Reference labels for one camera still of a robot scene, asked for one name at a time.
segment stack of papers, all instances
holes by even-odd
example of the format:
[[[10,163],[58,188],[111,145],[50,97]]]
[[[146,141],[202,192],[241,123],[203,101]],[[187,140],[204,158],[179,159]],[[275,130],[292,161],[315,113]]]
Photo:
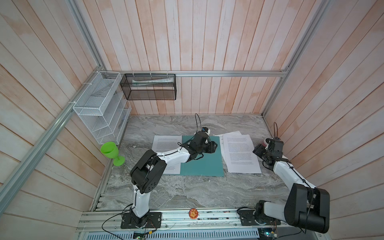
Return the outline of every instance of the stack of papers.
[[[261,173],[258,158],[252,152],[254,146],[249,134],[241,135],[237,131],[217,136],[220,137],[221,153],[228,172]]]

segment metal vent grille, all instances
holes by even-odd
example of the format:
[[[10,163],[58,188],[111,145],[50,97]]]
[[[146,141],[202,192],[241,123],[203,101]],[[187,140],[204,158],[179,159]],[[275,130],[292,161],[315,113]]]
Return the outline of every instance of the metal vent grille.
[[[113,232],[123,239],[133,239],[134,231],[118,231]],[[201,229],[201,230],[158,230],[150,235],[147,239],[255,239],[259,238],[257,228],[238,228],[238,229]],[[118,239],[107,232],[89,233],[86,240],[103,240]]]

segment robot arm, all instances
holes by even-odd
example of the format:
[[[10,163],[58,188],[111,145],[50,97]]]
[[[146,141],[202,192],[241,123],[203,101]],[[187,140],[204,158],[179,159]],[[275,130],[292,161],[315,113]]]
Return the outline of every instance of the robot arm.
[[[267,147],[259,144],[253,151],[263,160],[264,167],[276,173],[290,190],[285,204],[259,201],[254,217],[263,225],[276,219],[291,226],[319,233],[329,229],[329,193],[308,182],[283,156],[283,141],[266,139]]]
[[[179,148],[167,152],[148,150],[130,172],[134,188],[134,202],[131,216],[137,227],[147,222],[149,198],[151,191],[157,186],[167,165],[188,162],[202,158],[203,153],[214,153],[217,143],[209,138],[210,130],[203,127],[193,138],[180,145]]]

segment marble table surface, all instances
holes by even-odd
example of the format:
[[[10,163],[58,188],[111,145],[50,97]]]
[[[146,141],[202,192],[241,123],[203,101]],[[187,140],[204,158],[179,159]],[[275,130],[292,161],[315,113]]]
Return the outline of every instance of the marble table surface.
[[[254,145],[269,137],[261,116],[202,115],[202,126],[211,135],[240,131],[249,134]],[[133,202],[129,172],[140,157],[152,147],[154,135],[192,135],[196,131],[194,115],[131,116],[120,146],[123,165],[113,166],[99,210],[119,210]],[[284,203],[288,188],[260,162],[261,174],[228,173],[223,160],[224,177],[163,175],[151,192],[151,209],[237,208],[255,206],[259,200]]]

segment mounting plate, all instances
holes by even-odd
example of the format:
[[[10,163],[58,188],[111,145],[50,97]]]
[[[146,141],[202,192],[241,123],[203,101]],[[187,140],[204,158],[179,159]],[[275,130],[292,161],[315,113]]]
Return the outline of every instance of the mounting plate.
[[[161,212],[149,212],[147,213],[147,225],[143,228],[160,228],[161,226]],[[129,212],[122,215],[121,226],[122,229],[137,228],[135,222]]]
[[[253,212],[255,210],[239,210],[239,213],[242,217],[240,217],[240,222],[242,226],[259,226],[255,220],[255,217],[253,215]],[[276,225],[280,225],[281,221],[276,219]]]

